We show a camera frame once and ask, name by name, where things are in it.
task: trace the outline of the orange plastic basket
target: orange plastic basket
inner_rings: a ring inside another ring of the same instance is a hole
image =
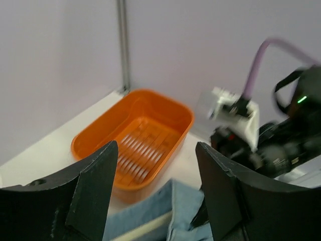
[[[135,203],[150,195],[193,122],[186,106],[151,90],[136,90],[78,134],[71,151],[79,161],[116,140],[113,194]]]

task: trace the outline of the purple cable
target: purple cable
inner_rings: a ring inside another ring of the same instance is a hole
[[[310,56],[308,56],[307,54],[305,54],[303,51],[301,51],[300,49],[298,49],[297,47],[295,47],[294,45],[292,45],[291,43],[282,40],[282,39],[277,39],[277,38],[270,38],[265,40],[259,50],[257,51],[255,58],[253,60],[252,66],[251,66],[251,70],[249,72],[244,90],[243,90],[243,97],[246,99],[251,99],[252,98],[252,92],[253,92],[253,88],[254,88],[254,83],[255,83],[255,79],[257,77],[258,71],[259,71],[259,67],[260,64],[262,62],[262,58],[263,55],[267,49],[267,47],[273,44],[276,47],[279,47],[281,49],[283,49],[285,52],[288,52],[289,54],[291,54],[293,57],[306,62],[308,64],[311,65],[320,65],[320,62],[311,58]]]

